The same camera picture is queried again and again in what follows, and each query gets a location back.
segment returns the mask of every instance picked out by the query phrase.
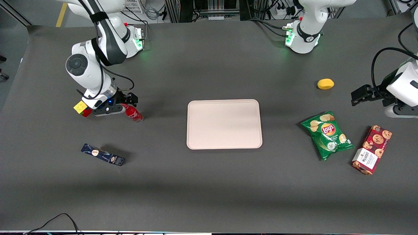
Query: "lay's chip bag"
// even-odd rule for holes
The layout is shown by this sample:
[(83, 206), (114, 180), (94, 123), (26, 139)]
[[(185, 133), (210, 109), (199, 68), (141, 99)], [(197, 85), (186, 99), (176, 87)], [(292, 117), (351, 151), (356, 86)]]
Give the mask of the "lay's chip bag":
[(302, 122), (309, 130), (323, 161), (331, 153), (354, 148), (351, 141), (341, 132), (332, 111), (310, 118)]

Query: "table surface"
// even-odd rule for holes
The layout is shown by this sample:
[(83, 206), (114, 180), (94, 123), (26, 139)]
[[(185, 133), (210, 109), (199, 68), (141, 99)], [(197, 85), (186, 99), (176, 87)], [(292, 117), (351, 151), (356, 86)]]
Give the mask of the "table surface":
[[(112, 66), (135, 81), (141, 124), (73, 110), (80, 86), (64, 62), (92, 28), (30, 27), (1, 113), (0, 230), (30, 230), (66, 212), (82, 230), (417, 234), (417, 120), (388, 118), (379, 101), (350, 103), (370, 83), (374, 54), (398, 47), (410, 22), (408, 14), (329, 20), (306, 55), (254, 22), (151, 25), (146, 50)], [(403, 38), (417, 47), (413, 29)], [(405, 59), (382, 54), (378, 82)], [(325, 77), (335, 87), (318, 90)], [(187, 104), (222, 99), (259, 102), (259, 149), (187, 148)], [(350, 166), (355, 149), (319, 160), (300, 122), (328, 110), (356, 146), (373, 124), (393, 132), (375, 175)], [(126, 163), (83, 154), (84, 143)], [(46, 229), (72, 224), (61, 218)]]

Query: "plastic tray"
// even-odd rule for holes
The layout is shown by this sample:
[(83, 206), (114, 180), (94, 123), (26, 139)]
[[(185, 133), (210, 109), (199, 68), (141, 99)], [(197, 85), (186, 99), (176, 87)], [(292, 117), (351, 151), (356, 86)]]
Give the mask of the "plastic tray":
[(187, 110), (190, 149), (259, 148), (263, 143), (256, 100), (192, 101)]

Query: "small rectangular box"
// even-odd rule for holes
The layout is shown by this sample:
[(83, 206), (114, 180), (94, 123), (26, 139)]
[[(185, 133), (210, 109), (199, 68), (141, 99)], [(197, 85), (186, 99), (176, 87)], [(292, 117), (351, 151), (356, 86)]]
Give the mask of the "small rectangular box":
[(83, 148), (81, 149), (81, 152), (92, 155), (97, 157), (98, 159), (102, 159), (103, 161), (106, 161), (110, 164), (121, 166), (125, 158), (119, 157), (118, 155), (109, 153), (107, 151), (104, 151), (100, 148), (96, 148), (89, 144), (84, 144)]
[(365, 175), (372, 175), (386, 149), (392, 133), (378, 125), (372, 126), (351, 165)]

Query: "green led light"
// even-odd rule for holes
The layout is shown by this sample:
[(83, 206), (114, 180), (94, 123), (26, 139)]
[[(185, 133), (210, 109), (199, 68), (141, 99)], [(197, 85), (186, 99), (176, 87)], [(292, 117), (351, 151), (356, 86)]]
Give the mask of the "green led light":
[(321, 37), (321, 35), (319, 34), (319, 35), (318, 35), (318, 39), (316, 40), (315, 46), (316, 46), (316, 45), (318, 45), (318, 42), (319, 42), (319, 38), (320, 38), (320, 37)]
[(287, 46), (291, 46), (294, 38), (295, 38), (295, 33), (294, 33), (294, 32), (292, 32), (292, 33), (288, 36), (288, 39), (286, 40), (286, 45), (287, 45)]

